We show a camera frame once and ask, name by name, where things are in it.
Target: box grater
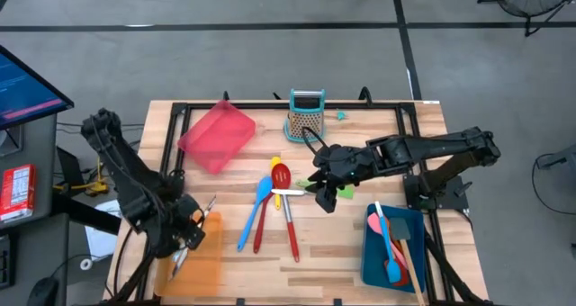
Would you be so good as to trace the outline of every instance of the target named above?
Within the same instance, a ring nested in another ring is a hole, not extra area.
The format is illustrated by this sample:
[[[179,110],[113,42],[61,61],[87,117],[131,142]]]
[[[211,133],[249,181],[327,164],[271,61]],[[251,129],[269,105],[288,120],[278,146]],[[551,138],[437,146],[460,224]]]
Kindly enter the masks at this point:
[[[302,127],[310,127],[324,137],[324,97],[322,90],[294,90],[290,92],[290,111],[284,122],[284,134],[291,141],[303,143]],[[307,133],[309,141],[315,141]]]

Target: green object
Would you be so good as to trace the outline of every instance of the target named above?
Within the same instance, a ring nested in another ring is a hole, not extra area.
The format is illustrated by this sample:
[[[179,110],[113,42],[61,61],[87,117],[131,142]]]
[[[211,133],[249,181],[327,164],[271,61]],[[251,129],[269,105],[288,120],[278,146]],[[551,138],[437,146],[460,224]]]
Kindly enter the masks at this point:
[[[313,185],[312,181],[308,180],[296,180],[296,185],[300,188],[306,188],[309,185]],[[347,185],[344,189],[337,189],[337,195],[341,198],[352,199],[354,198],[354,186],[352,184]]]

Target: table leg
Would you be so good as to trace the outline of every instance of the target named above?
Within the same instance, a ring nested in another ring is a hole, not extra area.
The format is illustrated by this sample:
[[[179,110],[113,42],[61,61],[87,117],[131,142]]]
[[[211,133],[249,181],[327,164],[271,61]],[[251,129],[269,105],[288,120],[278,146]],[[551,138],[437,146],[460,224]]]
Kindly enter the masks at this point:
[[[77,202],[58,193],[53,194],[52,214],[66,213],[75,221],[97,230],[116,235],[122,219],[104,211]]]

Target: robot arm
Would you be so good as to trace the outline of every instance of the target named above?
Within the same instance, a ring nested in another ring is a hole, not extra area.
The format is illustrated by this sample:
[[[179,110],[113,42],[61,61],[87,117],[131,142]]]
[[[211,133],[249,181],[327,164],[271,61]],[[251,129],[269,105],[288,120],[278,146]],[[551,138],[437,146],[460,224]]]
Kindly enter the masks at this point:
[[[420,194],[430,197],[468,167],[493,165],[500,151],[492,137],[491,132],[474,127],[431,138],[393,135],[370,139],[365,148],[324,146],[313,161],[319,170],[309,177],[316,184],[306,189],[316,193],[316,202],[324,211],[333,212],[339,187],[405,174],[424,160],[452,156],[438,169],[418,175]]]
[[[203,211],[183,194],[184,171],[163,176],[150,170],[122,137],[114,112],[101,109],[84,120],[81,133],[116,184],[122,216],[137,233],[146,232],[154,257],[170,256],[182,243],[198,247],[204,237],[197,226]]]

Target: yellow spatula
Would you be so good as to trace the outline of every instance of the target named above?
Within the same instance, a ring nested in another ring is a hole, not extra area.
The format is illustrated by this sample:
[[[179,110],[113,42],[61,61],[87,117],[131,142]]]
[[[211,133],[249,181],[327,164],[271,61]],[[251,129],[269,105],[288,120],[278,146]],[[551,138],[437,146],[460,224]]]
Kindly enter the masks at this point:
[[[279,157],[272,157],[270,160],[270,169],[272,170],[272,168],[280,162],[281,161]],[[274,206],[276,207],[277,211],[280,211],[280,194],[276,194],[274,196]]]

